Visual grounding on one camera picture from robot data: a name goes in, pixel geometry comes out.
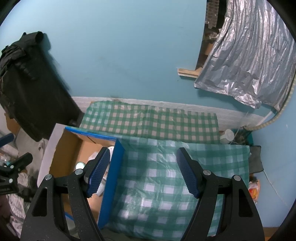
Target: light blue wall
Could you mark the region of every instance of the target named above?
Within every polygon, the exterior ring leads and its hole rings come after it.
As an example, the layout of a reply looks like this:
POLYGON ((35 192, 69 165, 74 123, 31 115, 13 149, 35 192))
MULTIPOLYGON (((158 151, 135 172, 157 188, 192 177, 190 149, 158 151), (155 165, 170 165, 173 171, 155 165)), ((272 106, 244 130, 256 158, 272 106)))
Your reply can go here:
POLYGON ((263 226, 278 227, 296 198, 296 93, 282 116, 270 126, 252 133, 255 145, 261 145, 263 167, 286 207, 276 195, 263 172, 256 174, 261 182, 257 203, 263 226))
POLYGON ((23 32, 47 34, 72 96, 196 104, 265 116, 232 97, 196 90, 206 0, 21 0, 0 27, 0 49, 23 32))

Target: green checkered tablecloth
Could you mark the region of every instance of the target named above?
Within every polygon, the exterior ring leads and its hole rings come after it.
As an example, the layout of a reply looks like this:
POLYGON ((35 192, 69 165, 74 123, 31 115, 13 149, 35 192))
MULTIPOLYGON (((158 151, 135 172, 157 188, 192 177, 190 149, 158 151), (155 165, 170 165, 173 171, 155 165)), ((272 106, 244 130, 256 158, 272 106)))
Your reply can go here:
MULTIPOLYGON (((125 148, 108 227, 128 236, 182 237, 197 199, 188 192, 176 163, 179 147, 185 147, 194 160, 216 175, 236 174, 248 183, 248 146, 197 144, 219 143, 213 114, 95 102, 87 109, 81 129, 115 136, 125 148)), ((222 200, 221 196, 217 199, 209 235, 216 233, 222 200)))
POLYGON ((80 127, 157 140, 219 144, 216 114, 119 101, 91 103, 80 127))

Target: crumpled foil sheet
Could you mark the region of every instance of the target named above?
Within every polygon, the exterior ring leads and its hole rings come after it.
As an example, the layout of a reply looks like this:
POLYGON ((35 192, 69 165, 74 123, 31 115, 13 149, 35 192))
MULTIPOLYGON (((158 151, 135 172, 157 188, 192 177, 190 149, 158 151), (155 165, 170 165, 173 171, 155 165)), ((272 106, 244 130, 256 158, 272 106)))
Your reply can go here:
POLYGON ((228 0, 225 22, 195 88, 279 111, 296 67, 296 44, 266 0, 228 0))

